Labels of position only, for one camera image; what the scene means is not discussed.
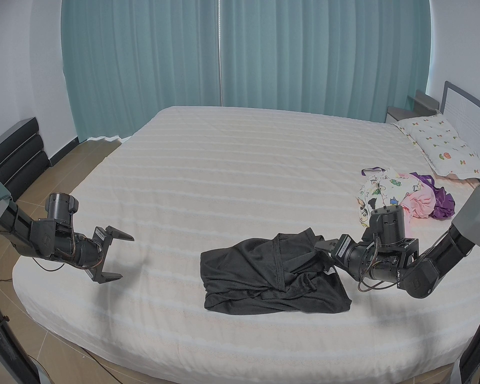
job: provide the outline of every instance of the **white wall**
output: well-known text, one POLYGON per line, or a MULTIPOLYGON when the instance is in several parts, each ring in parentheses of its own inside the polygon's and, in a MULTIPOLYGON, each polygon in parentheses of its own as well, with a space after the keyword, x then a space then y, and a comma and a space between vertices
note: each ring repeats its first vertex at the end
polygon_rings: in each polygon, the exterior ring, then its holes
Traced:
POLYGON ((0 0, 0 135, 35 116, 52 157, 77 134, 62 69, 61 0, 0 0))
POLYGON ((427 94, 442 102, 446 80, 480 99, 480 0, 430 0, 427 94))

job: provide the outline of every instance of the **curtain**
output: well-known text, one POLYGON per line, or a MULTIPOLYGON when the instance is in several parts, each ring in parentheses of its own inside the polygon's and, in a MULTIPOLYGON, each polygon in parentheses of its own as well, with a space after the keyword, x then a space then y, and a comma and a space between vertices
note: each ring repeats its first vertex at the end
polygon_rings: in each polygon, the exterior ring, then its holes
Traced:
POLYGON ((223 105, 384 121, 430 43, 428 0, 220 0, 223 105))
POLYGON ((217 12, 216 0, 63 0, 79 140, 130 136, 173 105, 219 106, 217 12))

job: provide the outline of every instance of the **folded black clothing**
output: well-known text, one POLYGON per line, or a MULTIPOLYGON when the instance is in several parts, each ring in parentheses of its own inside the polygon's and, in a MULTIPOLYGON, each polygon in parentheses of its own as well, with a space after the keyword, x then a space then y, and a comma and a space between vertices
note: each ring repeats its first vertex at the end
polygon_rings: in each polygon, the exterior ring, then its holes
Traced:
POLYGON ((332 259, 314 248, 319 240, 308 228, 203 252, 205 308, 234 315, 348 311, 351 300, 332 259))

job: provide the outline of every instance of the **pillowcase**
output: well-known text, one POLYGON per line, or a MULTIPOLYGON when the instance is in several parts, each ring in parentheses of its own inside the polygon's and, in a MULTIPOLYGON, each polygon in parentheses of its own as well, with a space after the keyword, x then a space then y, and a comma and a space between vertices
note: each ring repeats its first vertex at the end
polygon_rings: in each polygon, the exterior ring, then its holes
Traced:
POLYGON ((437 175, 462 180, 480 177, 478 155, 441 113, 400 120, 395 125, 419 147, 437 175))

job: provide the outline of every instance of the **mattress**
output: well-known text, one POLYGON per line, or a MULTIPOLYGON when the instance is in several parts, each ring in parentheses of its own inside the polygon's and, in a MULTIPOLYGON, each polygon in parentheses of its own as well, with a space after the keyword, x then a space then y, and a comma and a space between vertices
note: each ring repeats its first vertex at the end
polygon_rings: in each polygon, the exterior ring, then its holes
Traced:
MULTIPOLYGON (((480 322, 479 248, 428 298, 360 293, 338 314, 232 316, 204 309, 200 253, 311 227, 360 240, 363 168, 428 174, 393 125, 247 108, 172 107, 109 155, 73 191, 75 231, 119 228, 99 285, 74 268, 48 273, 20 257, 18 297, 32 318, 99 356, 182 384, 397 383, 453 362, 480 322)), ((465 181, 437 180, 459 209, 465 181)), ((450 220, 413 219, 420 251, 450 220)))

